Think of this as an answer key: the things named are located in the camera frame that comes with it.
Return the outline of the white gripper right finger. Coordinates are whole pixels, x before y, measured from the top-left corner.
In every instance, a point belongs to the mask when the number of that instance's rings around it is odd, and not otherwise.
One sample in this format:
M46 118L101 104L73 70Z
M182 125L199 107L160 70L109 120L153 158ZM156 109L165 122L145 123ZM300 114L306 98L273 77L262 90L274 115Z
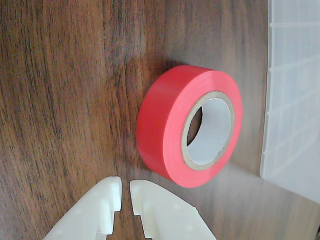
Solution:
M129 184L133 214L140 216L145 238L214 240L216 237L190 205L162 186L144 179Z

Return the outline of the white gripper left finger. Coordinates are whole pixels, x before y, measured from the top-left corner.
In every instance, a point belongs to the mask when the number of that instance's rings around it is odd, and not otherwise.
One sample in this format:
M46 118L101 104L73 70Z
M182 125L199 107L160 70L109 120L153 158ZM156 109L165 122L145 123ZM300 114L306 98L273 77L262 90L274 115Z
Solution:
M105 240L113 234L122 207L122 180L109 176L95 184L52 227L45 240Z

